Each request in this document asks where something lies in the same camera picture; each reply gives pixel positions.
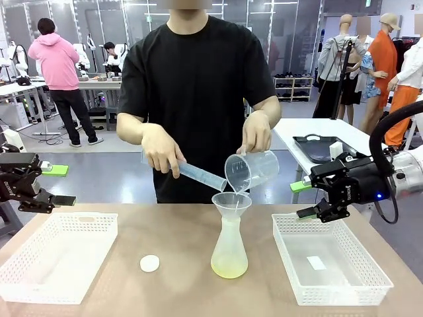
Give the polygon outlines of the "person's left hand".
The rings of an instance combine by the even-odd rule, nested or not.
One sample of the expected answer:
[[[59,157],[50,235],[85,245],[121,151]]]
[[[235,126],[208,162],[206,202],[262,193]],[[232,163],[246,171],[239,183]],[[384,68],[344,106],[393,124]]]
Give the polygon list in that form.
[[[244,122],[243,140],[238,154],[267,151],[271,144],[271,129],[268,116],[262,111],[254,111]]]

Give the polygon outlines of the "person's right hand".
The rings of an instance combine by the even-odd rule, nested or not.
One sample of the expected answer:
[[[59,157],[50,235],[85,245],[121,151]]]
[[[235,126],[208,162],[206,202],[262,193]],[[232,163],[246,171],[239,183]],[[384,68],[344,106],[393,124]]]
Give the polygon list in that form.
[[[179,162],[186,162],[176,141],[155,123],[141,126],[141,146],[149,165],[156,171],[166,174],[172,172],[173,178],[180,176]]]

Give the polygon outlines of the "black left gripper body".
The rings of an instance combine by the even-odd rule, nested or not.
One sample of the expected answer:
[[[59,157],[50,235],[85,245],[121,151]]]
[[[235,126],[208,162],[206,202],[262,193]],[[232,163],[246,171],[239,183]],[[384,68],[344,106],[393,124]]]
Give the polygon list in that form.
[[[1,153],[1,201],[36,197],[41,162],[36,153]]]

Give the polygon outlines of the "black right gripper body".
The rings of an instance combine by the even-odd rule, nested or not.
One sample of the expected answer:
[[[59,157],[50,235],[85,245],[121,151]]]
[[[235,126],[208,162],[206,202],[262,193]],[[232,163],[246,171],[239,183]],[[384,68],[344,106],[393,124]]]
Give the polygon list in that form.
[[[387,179],[372,157],[345,160],[344,169],[338,180],[341,203],[366,204],[391,198]]]

